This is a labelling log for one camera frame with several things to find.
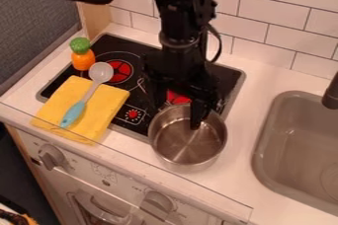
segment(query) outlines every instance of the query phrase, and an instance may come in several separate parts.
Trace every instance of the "stove knob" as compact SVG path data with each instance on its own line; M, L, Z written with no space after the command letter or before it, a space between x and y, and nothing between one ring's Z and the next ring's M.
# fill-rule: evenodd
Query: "stove knob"
M39 150L39 158L43 161L46 169L51 171L54 167L64 166L66 158L63 153L55 146L44 144Z
M140 209L165 221L174 211L174 204L166 195L152 190L146 194Z
M138 117L138 111L135 111L135 110L129 111L127 116L129 118L137 118Z

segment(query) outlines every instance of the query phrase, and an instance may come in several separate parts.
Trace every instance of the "wooden edge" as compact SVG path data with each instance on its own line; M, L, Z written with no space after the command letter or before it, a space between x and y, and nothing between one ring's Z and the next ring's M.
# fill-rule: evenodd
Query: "wooden edge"
M77 7L83 29L90 40L100 34L111 21L108 5L77 3Z
M28 154L23 141L21 140L16 128L14 128L13 126L10 126L8 124L5 124L5 127L7 128L8 132L10 133L10 135L12 136L16 146L18 147L21 155L23 156L27 166L30 168L34 178L37 180L40 188L42 189L42 192L45 196L45 198L47 199L47 201L49 202L51 209L54 211L58 221L61 224L66 224L66 222L63 220L61 213L59 212L56 204L53 202L51 196L49 195L48 190L46 189L46 187L44 186L43 180L39 174L39 172L37 171L37 169L35 168L35 166L32 164L31 162L31 157Z

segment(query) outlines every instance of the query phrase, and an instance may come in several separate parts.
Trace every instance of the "blue spoon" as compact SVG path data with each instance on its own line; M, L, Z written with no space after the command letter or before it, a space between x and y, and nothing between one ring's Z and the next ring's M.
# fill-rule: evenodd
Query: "blue spoon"
M110 81L113 78L114 69L113 67L105 62L98 62L93 64L89 69L89 77L93 80L93 85L88 90L86 95L81 101L74 104L64 115L60 127L66 128L74 123L84 112L86 103L93 96L98 87Z

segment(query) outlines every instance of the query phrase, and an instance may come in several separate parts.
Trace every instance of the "metal pot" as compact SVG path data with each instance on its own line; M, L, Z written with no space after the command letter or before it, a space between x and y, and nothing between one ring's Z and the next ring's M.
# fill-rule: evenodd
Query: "metal pot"
M170 170L190 173L212 165L227 138L223 119L212 111L197 130L190 128L190 105L171 106L158 113L148 129L150 145Z

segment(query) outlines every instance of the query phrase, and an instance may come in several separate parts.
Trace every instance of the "sink basin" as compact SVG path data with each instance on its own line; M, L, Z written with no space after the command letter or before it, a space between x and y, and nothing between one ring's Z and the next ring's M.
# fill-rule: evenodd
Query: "sink basin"
M273 102L252 159L274 192L338 216L338 111L321 97L286 92Z

